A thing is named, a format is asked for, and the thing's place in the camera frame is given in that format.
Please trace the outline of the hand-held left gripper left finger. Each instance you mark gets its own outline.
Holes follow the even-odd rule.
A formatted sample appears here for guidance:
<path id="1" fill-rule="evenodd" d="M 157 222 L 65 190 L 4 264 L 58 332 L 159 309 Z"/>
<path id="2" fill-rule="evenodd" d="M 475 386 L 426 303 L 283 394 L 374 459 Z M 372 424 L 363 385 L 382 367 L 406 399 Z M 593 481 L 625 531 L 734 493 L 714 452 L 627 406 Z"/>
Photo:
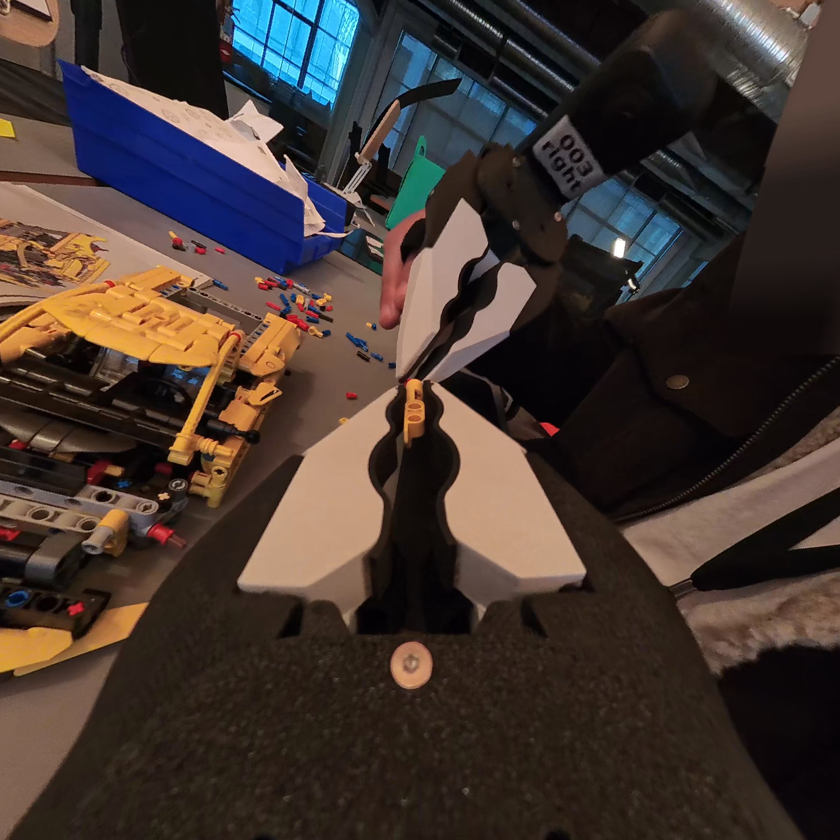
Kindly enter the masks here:
<path id="1" fill-rule="evenodd" d="M 385 521 L 399 448 L 393 387 L 311 446 L 238 577 L 242 592 L 327 601 L 352 617 L 371 596 L 366 558 Z"/>

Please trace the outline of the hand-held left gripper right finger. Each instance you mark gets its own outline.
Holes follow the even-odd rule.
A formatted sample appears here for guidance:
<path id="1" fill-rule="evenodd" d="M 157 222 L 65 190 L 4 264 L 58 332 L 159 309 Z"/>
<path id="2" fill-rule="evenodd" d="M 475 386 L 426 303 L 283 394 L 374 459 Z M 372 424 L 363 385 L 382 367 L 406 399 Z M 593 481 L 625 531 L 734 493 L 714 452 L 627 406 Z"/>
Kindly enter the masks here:
<path id="1" fill-rule="evenodd" d="M 585 566 L 526 459 L 526 452 L 441 384 L 438 421 L 458 472 L 444 494 L 456 542 L 455 587 L 480 616 L 493 602 L 579 586 Z"/>

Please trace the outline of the yellow connector brick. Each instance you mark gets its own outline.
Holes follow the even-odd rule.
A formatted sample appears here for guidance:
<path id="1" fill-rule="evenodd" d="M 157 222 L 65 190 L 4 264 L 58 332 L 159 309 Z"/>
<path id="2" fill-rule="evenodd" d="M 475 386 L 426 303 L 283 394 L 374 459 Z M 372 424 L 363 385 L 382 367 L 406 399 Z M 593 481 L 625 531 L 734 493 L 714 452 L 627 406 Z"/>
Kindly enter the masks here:
<path id="1" fill-rule="evenodd" d="M 425 434 L 424 383 L 418 379 L 407 381 L 405 395 L 403 443 L 405 448 L 410 448 L 415 439 Z"/>

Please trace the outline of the wooden metal jointed arm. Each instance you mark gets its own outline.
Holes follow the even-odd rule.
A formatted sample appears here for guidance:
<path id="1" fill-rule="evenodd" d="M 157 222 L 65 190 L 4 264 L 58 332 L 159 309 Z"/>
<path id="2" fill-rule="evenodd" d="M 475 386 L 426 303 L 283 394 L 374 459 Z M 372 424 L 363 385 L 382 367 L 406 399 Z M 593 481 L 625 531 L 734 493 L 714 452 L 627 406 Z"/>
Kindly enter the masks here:
<path id="1" fill-rule="evenodd" d="M 353 154 L 358 167 L 348 180 L 347 184 L 341 189 L 337 186 L 330 185 L 329 189 L 340 195 L 351 204 L 361 207 L 361 199 L 358 195 L 358 189 L 371 171 L 373 163 L 377 161 L 378 164 L 383 164 L 384 172 L 387 172 L 388 163 L 385 160 L 385 155 L 381 152 L 381 149 L 387 135 L 395 127 L 396 122 L 402 115 L 402 112 L 408 110 L 410 106 L 419 102 L 451 95 L 458 89 L 459 84 L 459 78 L 441 80 L 410 89 L 393 100 L 388 108 L 382 112 L 375 125 L 371 126 L 367 140 L 362 144 L 360 150 Z"/>

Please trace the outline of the green plastic board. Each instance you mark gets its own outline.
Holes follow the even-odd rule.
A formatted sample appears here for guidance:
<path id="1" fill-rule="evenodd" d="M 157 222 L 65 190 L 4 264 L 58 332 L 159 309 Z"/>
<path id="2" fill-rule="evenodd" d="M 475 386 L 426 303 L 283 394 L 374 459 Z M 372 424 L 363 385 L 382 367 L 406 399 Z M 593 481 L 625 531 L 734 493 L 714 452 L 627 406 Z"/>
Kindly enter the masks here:
<path id="1" fill-rule="evenodd" d="M 405 218 L 425 209 L 429 195 L 444 174 L 445 168 L 427 158 L 426 138 L 421 135 L 392 208 L 385 219 L 385 228 L 391 231 Z"/>

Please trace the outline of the tall paned window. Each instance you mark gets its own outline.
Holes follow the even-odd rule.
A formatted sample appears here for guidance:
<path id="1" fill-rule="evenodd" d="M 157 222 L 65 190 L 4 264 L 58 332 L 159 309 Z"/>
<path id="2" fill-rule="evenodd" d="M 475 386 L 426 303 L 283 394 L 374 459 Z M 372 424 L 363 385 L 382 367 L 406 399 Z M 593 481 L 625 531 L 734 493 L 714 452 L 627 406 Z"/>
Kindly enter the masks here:
<path id="1" fill-rule="evenodd" d="M 489 86 L 465 73 L 460 59 L 444 57 L 441 48 L 425 45 L 403 30 L 396 42 L 392 63 L 385 78 L 378 112 L 384 111 L 398 96 L 409 90 L 440 81 L 457 80 L 456 91 L 408 106 L 386 135 L 388 149 L 385 182 L 377 182 L 377 172 L 365 179 L 363 189 L 387 194 L 402 183 L 420 139 L 425 139 L 425 155 L 430 164 L 444 169 L 466 152 L 479 152 L 489 142 L 517 145 L 533 131 L 556 103 L 540 89 L 524 91 L 528 104 L 517 101 L 512 92 L 498 88 L 499 80 L 508 84 L 508 68 Z M 618 241 L 624 242 L 623 255 L 641 263 L 640 277 L 653 269 L 672 248 L 683 245 L 690 236 L 674 215 L 665 209 L 664 198 L 644 192 L 646 171 L 637 175 L 614 176 L 592 188 L 583 197 L 567 202 L 563 215 L 570 235 L 613 253 Z"/>

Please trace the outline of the pile of small coloured pins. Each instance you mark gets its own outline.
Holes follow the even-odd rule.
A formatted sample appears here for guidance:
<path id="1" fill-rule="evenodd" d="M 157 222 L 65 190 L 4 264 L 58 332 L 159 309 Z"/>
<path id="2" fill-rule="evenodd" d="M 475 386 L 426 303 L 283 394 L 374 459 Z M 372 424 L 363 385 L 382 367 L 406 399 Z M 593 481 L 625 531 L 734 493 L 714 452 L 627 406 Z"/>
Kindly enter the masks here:
<path id="1" fill-rule="evenodd" d="M 249 263 L 231 249 L 211 248 L 212 286 L 181 293 L 199 312 L 236 322 L 246 333 L 264 317 L 288 319 L 302 348 L 281 388 L 302 394 L 309 412 L 342 424 L 393 383 L 396 332 L 380 326 L 382 237 L 355 227 L 339 247 L 283 273 Z"/>

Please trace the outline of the crumpled white printed bags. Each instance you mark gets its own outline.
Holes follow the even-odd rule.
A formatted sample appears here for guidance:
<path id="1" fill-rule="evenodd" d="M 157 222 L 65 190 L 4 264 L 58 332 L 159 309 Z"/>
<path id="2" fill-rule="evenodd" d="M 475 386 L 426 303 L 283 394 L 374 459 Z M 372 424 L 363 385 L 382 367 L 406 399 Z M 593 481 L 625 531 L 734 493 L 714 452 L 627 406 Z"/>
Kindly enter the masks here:
<path id="1" fill-rule="evenodd" d="M 267 142 L 273 139 L 282 125 L 257 110 L 251 100 L 234 115 L 222 120 L 203 108 L 192 106 L 154 94 L 129 83 L 102 76 L 95 70 L 83 67 L 89 78 L 99 85 L 117 93 L 125 101 L 132 102 L 147 113 L 164 120 L 224 157 L 243 165 L 249 171 L 262 176 L 279 186 L 288 194 L 303 202 L 303 233 L 305 236 L 326 235 L 330 238 L 345 238 L 347 233 L 327 231 L 325 219 L 317 210 L 308 194 L 308 182 L 298 171 L 290 158 L 285 156 L 281 167 L 270 152 Z"/>

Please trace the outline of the yellow toy car model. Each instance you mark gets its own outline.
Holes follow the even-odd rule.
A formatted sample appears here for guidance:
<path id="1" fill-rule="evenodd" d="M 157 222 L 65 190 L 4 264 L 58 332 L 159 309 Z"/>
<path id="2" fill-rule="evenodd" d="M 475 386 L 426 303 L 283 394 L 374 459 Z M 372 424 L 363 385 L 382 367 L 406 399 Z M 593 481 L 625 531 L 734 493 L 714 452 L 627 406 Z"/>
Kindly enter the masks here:
<path id="1" fill-rule="evenodd" d="M 91 558 L 184 548 L 189 498 L 221 504 L 308 324 L 191 285 L 158 267 L 2 321 L 3 581 L 62 590 Z"/>

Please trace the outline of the blue plastic bin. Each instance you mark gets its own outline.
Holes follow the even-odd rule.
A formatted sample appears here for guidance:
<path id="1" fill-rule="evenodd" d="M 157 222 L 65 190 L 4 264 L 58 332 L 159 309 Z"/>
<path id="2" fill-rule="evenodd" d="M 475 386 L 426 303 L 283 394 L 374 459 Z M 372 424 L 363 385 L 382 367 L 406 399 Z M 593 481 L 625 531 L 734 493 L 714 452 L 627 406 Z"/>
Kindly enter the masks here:
<path id="1" fill-rule="evenodd" d="M 265 268 L 286 273 L 337 250 L 343 199 L 305 179 L 325 233 L 305 235 L 304 203 L 163 117 L 61 61 L 78 169 Z"/>

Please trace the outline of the large paned window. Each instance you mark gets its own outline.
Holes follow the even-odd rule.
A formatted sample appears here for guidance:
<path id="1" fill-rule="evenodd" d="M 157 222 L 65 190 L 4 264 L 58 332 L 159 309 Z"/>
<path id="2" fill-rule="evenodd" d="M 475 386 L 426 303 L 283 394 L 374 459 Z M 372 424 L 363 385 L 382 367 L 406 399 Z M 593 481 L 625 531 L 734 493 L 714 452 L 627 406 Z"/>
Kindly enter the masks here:
<path id="1" fill-rule="evenodd" d="M 228 71 L 264 98 L 299 91 L 332 109 L 360 22 L 354 2 L 232 2 Z"/>

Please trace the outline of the yellow panel with black pins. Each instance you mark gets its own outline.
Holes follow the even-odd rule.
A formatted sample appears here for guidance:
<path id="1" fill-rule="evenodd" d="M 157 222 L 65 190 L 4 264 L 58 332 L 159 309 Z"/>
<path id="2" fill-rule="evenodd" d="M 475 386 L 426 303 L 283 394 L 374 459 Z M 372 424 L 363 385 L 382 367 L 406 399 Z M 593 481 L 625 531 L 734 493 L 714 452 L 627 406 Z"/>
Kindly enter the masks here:
<path id="1" fill-rule="evenodd" d="M 2 676 L 26 676 L 127 639 L 148 603 L 110 606 L 111 597 L 2 581 Z"/>

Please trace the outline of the open instruction booklet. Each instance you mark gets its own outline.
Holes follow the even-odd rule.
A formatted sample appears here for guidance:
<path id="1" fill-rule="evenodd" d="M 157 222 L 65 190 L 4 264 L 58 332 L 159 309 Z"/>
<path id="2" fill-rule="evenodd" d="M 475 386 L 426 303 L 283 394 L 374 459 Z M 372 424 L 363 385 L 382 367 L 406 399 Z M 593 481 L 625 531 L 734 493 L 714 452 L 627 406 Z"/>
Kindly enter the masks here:
<path id="1" fill-rule="evenodd" d="M 210 277 L 26 185 L 1 184 L 2 318 L 68 289 L 164 266 Z"/>

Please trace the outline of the wooden document stand with sheet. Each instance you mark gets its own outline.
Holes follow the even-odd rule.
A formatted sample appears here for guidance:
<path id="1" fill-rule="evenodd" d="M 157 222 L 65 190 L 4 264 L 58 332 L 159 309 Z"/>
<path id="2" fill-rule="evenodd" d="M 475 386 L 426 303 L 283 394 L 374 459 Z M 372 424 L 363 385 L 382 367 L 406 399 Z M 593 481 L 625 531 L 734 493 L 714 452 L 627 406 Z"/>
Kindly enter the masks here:
<path id="1" fill-rule="evenodd" d="M 19 46 L 45 48 L 56 41 L 58 1 L 2 1 L 1 37 Z"/>

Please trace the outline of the silver ventilation duct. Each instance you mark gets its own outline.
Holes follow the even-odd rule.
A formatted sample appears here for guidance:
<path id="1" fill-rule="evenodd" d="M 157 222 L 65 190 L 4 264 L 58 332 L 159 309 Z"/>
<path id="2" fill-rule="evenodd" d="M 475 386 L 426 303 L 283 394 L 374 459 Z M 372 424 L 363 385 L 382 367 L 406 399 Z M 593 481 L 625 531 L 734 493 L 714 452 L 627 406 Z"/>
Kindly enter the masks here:
<path id="1" fill-rule="evenodd" d="M 810 34 L 798 17 L 766 1 L 636 1 L 648 15 L 690 13 L 717 74 L 774 123 L 802 64 Z"/>

